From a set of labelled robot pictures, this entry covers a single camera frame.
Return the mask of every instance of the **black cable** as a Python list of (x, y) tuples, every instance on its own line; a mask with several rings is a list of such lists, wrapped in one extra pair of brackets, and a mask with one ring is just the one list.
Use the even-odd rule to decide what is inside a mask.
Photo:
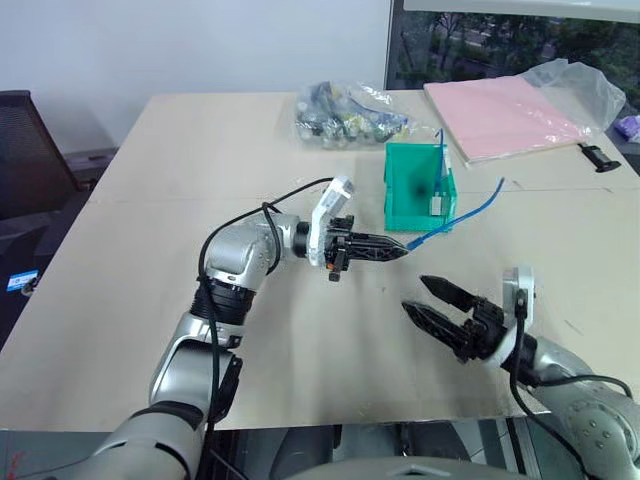
[(213, 455), (216, 458), (216, 460), (218, 460), (221, 464), (223, 464), (227, 470), (233, 473), (240, 480), (249, 480), (249, 477), (247, 477), (244, 473), (242, 473), (240, 469), (236, 467), (233, 463), (229, 462), (226, 458), (220, 455), (220, 453), (218, 453), (217, 450), (212, 448), (209, 450), (209, 452), (211, 453), (211, 455)]
[[(213, 298), (211, 296), (211, 286), (209, 285), (209, 281), (206, 275), (206, 255), (207, 255), (207, 250), (209, 249), (209, 245), (211, 245), (211, 241), (213, 240), (213, 238), (220, 233), (221, 230), (223, 230), (224, 228), (227, 228), (230, 225), (233, 225), (234, 223), (247, 218), (251, 215), (254, 215), (256, 213), (259, 212), (263, 212), (265, 213), (265, 207), (264, 204), (267, 203), (267, 207), (271, 209), (272, 211), (276, 212), (276, 213), (281, 213), (280, 210), (278, 210), (274, 205), (277, 203), (280, 203), (284, 200), (286, 200), (289, 197), (292, 197), (293, 195), (296, 195), (297, 193), (302, 192), (303, 190), (306, 190), (308, 188), (311, 188), (315, 185), (319, 185), (321, 183), (327, 183), (333, 180), (333, 177), (323, 177), (323, 178), (319, 178), (318, 180), (314, 180), (313, 182), (307, 183), (306, 185), (303, 185), (301, 187), (296, 188), (295, 190), (282, 195), (281, 197), (276, 198), (275, 200), (273, 200), (272, 202), (264, 202), (262, 204), (262, 206), (258, 207), (258, 208), (254, 208), (253, 210), (243, 213), (242, 215), (238, 215), (237, 217), (229, 220), (228, 222), (223, 223), (222, 225), (220, 225), (218, 228), (216, 228), (213, 232), (211, 232), (209, 234), (209, 236), (207, 236), (207, 238), (205, 239), (204, 243), (202, 244), (202, 247), (200, 248), (200, 254), (198, 255), (198, 283), (200, 284), (200, 287), (205, 291), (205, 298), (206, 298), (206, 302), (209, 304), (210, 310), (212, 312), (216, 311), (216, 306), (213, 302)], [(265, 218), (267, 219), (267, 223), (269, 223), (269, 220), (271, 220), (271, 224), (273, 224), (273, 220), (271, 219), (270, 215), (268, 214), (268, 211), (265, 213)], [(273, 228), (271, 228), (271, 233), (274, 234), (274, 238), (275, 238), (275, 242), (276, 242), (276, 258), (278, 259), (278, 262), (280, 261), (279, 256), (280, 254), (279, 252), (279, 248), (280, 248), (280, 244), (279, 244), (279, 237), (277, 235), (277, 231), (274, 231), (275, 229), (275, 225)], [(272, 265), (272, 268), (277, 267), (277, 263), (274, 262), (274, 265)], [(197, 480), (205, 480), (207, 477), (207, 470), (209, 469), (209, 466), (211, 464), (211, 459), (208, 458), (208, 455), (213, 451), (213, 424), (214, 424), (214, 407), (215, 407), (215, 399), (217, 397), (217, 395), (215, 394), (215, 392), (217, 392), (218, 390), (218, 386), (220, 384), (220, 351), (219, 351), (219, 347), (218, 347), (218, 331), (216, 328), (216, 324), (215, 324), (215, 319), (211, 319), (210, 320), (212, 322), (212, 324), (209, 325), (209, 328), (211, 330), (211, 356), (212, 358), (212, 362), (213, 362), (213, 372), (211, 375), (211, 398), (210, 398), (210, 402), (209, 402), (209, 415), (207, 417), (207, 430), (205, 432), (204, 435), (204, 440), (203, 440), (203, 458), (201, 458), (200, 460), (200, 466), (198, 468), (198, 474), (196, 476)]]
[(262, 213), (264, 213), (264, 218), (267, 220), (269, 224), (269, 229), (271, 230), (271, 235), (273, 235), (273, 241), (276, 245), (276, 253), (275, 258), (273, 259), (273, 264), (267, 270), (267, 275), (271, 275), (271, 273), (278, 267), (280, 263), (280, 255), (282, 254), (282, 246), (280, 245), (280, 235), (278, 235), (278, 229), (276, 228), (276, 224), (273, 223), (273, 218), (271, 218), (271, 214), (269, 213), (270, 204), (267, 202), (262, 203)]
[(520, 370), (520, 361), (522, 359), (522, 344), (524, 342), (524, 320), (525, 317), (521, 315), (516, 315), (516, 344), (513, 349), (513, 367), (511, 368), (511, 372), (509, 375), (509, 389), (511, 390), (511, 394), (515, 399), (518, 406), (522, 409), (522, 411), (531, 419), (532, 422), (537, 424), (540, 428), (542, 428), (545, 432), (551, 435), (554, 439), (556, 439), (567, 451), (576, 459), (578, 465), (580, 465), (580, 469), (582, 473), (586, 475), (588, 478), (595, 478), (590, 476), (587, 472), (584, 463), (582, 462), (582, 457), (578, 453), (578, 451), (573, 448), (571, 445), (559, 432), (557, 432), (553, 427), (547, 425), (545, 422), (540, 420), (536, 416), (533, 411), (524, 403), (524, 400), (520, 396), (520, 392), (518, 391), (518, 373)]
[(569, 385), (571, 383), (590, 381), (611, 383), (613, 385), (617, 385), (624, 391), (624, 394), (627, 397), (633, 400), (633, 392), (631, 392), (631, 388), (629, 388), (629, 385), (624, 383), (622, 380), (614, 377), (607, 377), (606, 375), (576, 375), (575, 377), (567, 377), (560, 378), (558, 380), (547, 380), (545, 382), (539, 382), (536, 384), (536, 387), (557, 387), (559, 385)]
[(58, 470), (62, 470), (64, 468), (73, 467), (74, 465), (78, 465), (78, 464), (80, 464), (82, 462), (86, 462), (91, 457), (92, 457), (92, 455), (89, 455), (88, 457), (82, 458), (80, 460), (76, 460), (75, 462), (65, 463), (64, 465), (60, 465), (58, 467), (47, 468), (45, 470), (38, 470), (36, 472), (25, 473), (23, 475), (16, 475), (16, 476), (11, 477), (11, 478), (14, 478), (15, 480), (18, 480), (20, 478), (29, 478), (29, 477), (35, 477), (36, 475), (43, 475), (45, 473), (57, 472)]

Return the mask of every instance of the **pink paper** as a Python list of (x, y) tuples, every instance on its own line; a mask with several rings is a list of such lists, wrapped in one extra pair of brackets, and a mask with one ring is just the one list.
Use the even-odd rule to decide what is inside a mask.
[(584, 139), (576, 125), (518, 76), (424, 88), (469, 161)]

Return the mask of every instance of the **green plastic bin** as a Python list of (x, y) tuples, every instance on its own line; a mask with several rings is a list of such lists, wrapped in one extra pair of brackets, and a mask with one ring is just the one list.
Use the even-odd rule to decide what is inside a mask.
[(447, 175), (440, 181), (441, 211), (432, 215), (431, 198), (441, 172), (440, 145), (387, 143), (384, 181), (385, 228), (429, 232), (453, 220), (458, 193), (445, 149)]

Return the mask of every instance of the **purple object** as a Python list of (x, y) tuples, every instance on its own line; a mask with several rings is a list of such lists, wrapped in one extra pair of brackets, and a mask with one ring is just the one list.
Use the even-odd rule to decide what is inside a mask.
[(640, 115), (630, 115), (616, 120), (614, 126), (628, 142), (640, 143)]

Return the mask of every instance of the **beige table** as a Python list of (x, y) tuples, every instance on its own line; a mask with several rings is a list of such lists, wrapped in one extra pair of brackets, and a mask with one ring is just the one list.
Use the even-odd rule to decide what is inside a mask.
[[(399, 100), (437, 125), (419, 92)], [(110, 430), (145, 406), (150, 375), (195, 290), (207, 233), (264, 198), (346, 173), (356, 229), (383, 232), (382, 152), (299, 144), (290, 94), (154, 98), (53, 259), (0, 353), (0, 426)], [(391, 264), (354, 263), (340, 283), (302, 260), (265, 282), (238, 354), (245, 366), (223, 428), (517, 414), (504, 372), (459, 365), (400, 301), (445, 312), (419, 273), (498, 301), (502, 270), (534, 267), (536, 323), (602, 374), (640, 393), (640, 182), (598, 175), (577, 148), (472, 170), (453, 149), (459, 212), (481, 216)], [(283, 204), (310, 215), (312, 190)], [(408, 235), (398, 235), (403, 241)]]

